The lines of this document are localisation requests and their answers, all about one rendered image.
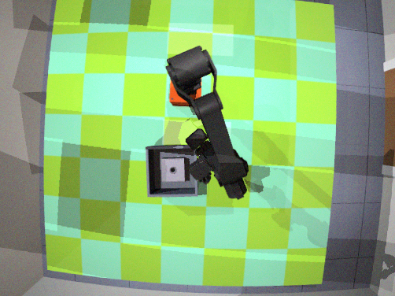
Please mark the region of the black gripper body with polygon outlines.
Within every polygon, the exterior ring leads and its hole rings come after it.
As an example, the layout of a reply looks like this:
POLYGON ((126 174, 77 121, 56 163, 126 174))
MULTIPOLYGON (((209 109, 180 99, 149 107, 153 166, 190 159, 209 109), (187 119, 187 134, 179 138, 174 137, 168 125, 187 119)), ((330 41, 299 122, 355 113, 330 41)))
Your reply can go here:
POLYGON ((199 154, 203 154, 205 156, 206 161, 208 162, 209 166, 211 166, 213 168, 212 163, 211 163, 211 158, 212 158, 212 155, 214 154, 214 151, 207 142, 204 142, 207 139, 208 139, 208 136, 205 134, 205 132, 201 128, 198 128, 197 130, 195 130, 191 135, 189 135, 186 138, 186 143, 192 150, 197 149, 197 152, 199 154), (199 149, 198 149, 198 147, 199 147, 199 149))

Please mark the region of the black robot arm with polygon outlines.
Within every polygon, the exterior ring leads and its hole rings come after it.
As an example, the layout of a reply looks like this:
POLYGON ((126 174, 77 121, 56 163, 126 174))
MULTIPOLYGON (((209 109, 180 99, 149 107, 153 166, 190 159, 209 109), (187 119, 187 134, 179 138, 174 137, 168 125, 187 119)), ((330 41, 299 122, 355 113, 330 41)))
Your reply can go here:
POLYGON ((199 183, 207 185, 211 180, 212 171, 220 186, 225 187, 228 198, 243 198, 247 192, 243 177, 247 176, 249 171, 248 164, 232 146, 221 111, 223 103, 216 91, 218 71, 209 52, 202 50, 201 46, 196 46, 167 59, 167 62, 168 66, 165 68, 175 92, 193 106, 214 151, 211 158, 214 169, 209 166, 205 156, 200 154, 199 158, 189 165, 189 173, 199 183), (201 78, 211 73, 214 77, 213 92, 192 99, 190 95, 201 89, 201 78))

